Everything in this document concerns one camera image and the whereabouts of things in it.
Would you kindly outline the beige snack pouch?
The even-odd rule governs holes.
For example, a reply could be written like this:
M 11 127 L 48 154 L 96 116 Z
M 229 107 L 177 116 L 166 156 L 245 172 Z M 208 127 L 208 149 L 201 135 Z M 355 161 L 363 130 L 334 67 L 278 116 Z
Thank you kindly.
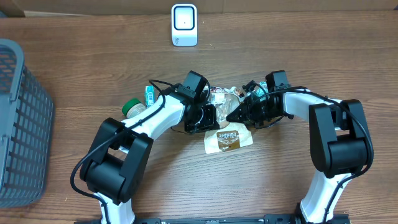
M 226 120 L 243 100 L 247 93 L 239 87 L 211 87 L 210 103 L 216 108 L 216 121 L 220 128 L 207 131 L 204 137 L 207 154 L 225 152 L 253 143 L 252 134 L 245 124 Z

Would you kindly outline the teal wet wipes packet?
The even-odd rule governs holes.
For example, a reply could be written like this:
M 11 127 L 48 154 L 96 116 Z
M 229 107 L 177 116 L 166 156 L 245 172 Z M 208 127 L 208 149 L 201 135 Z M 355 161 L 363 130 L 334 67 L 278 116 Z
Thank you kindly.
M 265 94 L 267 94 L 269 91 L 267 89 L 267 83 L 266 82 L 259 82 L 255 84 L 256 89 L 256 96 L 260 97 L 263 96 Z

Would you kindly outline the green lid jar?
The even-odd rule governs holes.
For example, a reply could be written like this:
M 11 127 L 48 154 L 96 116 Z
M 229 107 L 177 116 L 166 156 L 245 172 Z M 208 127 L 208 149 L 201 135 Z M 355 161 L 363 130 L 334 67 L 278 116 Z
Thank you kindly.
M 133 118 L 145 110 L 146 107 L 137 98 L 129 100 L 122 107 L 122 113 L 126 118 Z

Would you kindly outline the small teal white packet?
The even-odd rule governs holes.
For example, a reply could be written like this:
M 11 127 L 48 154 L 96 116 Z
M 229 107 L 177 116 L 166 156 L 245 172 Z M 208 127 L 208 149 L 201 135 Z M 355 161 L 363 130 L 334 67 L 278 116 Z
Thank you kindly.
M 146 107 L 151 107 L 155 101 L 155 89 L 152 85 L 146 86 L 145 88 L 145 100 L 146 100 Z

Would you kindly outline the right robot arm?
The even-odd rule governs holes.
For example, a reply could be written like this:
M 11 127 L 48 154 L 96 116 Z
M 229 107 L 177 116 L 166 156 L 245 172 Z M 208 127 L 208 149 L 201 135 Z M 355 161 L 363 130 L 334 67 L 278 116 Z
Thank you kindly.
M 310 157 L 315 173 L 306 196 L 293 214 L 265 215 L 264 223 L 349 223 L 348 215 L 335 215 L 334 208 L 348 183 L 366 173 L 374 159 L 363 107 L 358 100 L 334 100 L 303 86 L 269 84 L 263 95 L 251 82 L 243 88 L 249 94 L 226 119 L 252 123 L 283 117 L 308 121 Z

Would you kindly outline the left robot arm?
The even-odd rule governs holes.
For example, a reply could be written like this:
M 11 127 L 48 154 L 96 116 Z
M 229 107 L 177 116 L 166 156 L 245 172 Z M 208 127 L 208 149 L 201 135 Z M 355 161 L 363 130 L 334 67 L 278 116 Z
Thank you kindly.
M 216 108 L 203 88 L 182 85 L 160 91 L 155 104 L 138 115 L 118 121 L 104 120 L 87 155 L 72 174 L 86 182 L 79 191 L 99 201 L 99 223 L 134 223 L 132 196 L 143 178 L 154 141 L 166 130 L 183 122 L 188 134 L 218 129 Z

